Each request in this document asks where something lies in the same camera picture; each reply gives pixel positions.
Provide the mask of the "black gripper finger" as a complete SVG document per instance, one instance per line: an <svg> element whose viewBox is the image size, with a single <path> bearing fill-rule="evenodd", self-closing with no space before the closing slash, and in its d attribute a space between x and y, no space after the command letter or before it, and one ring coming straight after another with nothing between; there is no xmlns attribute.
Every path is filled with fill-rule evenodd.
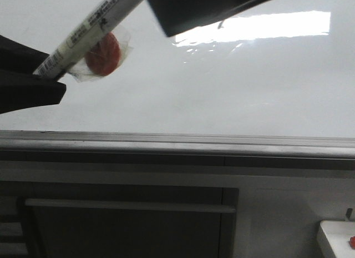
<svg viewBox="0 0 355 258"><path fill-rule="evenodd" d="M206 26L270 0L148 0L167 37Z"/></svg>
<svg viewBox="0 0 355 258"><path fill-rule="evenodd" d="M66 85L33 72L47 53L1 36L1 113L46 105L62 100Z"/></svg>

